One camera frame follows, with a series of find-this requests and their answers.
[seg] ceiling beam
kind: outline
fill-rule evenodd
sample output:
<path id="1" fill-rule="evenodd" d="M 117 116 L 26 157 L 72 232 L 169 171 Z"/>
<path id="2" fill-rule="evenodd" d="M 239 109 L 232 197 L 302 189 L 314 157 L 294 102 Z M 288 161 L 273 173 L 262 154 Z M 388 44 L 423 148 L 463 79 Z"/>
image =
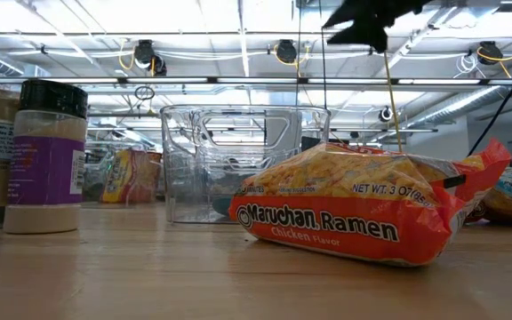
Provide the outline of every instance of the ceiling beam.
<path id="1" fill-rule="evenodd" d="M 204 26 L 204 35 L 208 38 L 209 40 L 209 45 L 211 46 L 211 52 L 214 53 L 214 45 L 212 44 L 212 37 L 211 37 L 211 34 L 209 32 L 209 27 L 206 23 L 206 19 L 204 18 L 204 11 L 203 11 L 203 5 L 201 4 L 201 0 L 196 0 L 196 5 L 198 6 L 199 8 L 199 11 L 201 13 L 201 17 L 203 19 L 203 26 Z M 217 69 L 217 75 L 222 75 L 222 72 L 220 72 L 220 65 L 219 65 L 219 62 L 217 60 L 214 61 L 214 67 L 216 67 Z"/>
<path id="2" fill-rule="evenodd" d="M 70 40 L 69 37 L 65 36 L 62 31 L 60 31 L 56 26 L 54 26 L 50 21 L 48 21 L 41 13 L 39 13 L 36 8 L 32 4 L 28 4 L 23 2 L 23 0 L 15 0 L 17 4 L 22 6 L 25 10 L 28 12 L 31 12 L 35 17 L 40 19 L 42 22 L 46 23 L 50 28 L 52 28 L 55 32 L 55 35 L 61 38 L 63 41 L 65 41 L 71 48 L 82 54 L 94 67 L 96 67 L 98 70 L 102 71 L 108 76 L 112 76 L 110 72 L 108 72 L 106 69 L 104 69 L 101 64 L 96 61 L 93 57 L 89 56 L 84 50 L 82 50 L 77 44 L 75 44 L 72 40 Z"/>
<path id="3" fill-rule="evenodd" d="M 242 67 L 244 69 L 244 76 L 250 76 L 250 65 L 248 62 L 248 48 L 246 45 L 246 29 L 244 29 L 244 19 L 243 19 L 243 10 L 244 7 L 242 5 L 242 0 L 238 0 L 238 20 L 240 23 L 240 29 L 238 32 L 240 33 L 240 49 L 242 52 Z"/>

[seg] tabletop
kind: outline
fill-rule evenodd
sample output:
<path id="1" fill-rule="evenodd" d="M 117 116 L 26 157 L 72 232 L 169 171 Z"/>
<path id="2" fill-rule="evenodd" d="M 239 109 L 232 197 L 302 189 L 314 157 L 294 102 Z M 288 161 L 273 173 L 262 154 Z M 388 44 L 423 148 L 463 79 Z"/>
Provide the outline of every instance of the tabletop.
<path id="1" fill-rule="evenodd" d="M 0 231 L 0 319 L 512 319 L 512 228 L 466 227 L 429 267 L 392 268 L 83 209 L 52 235 Z"/>

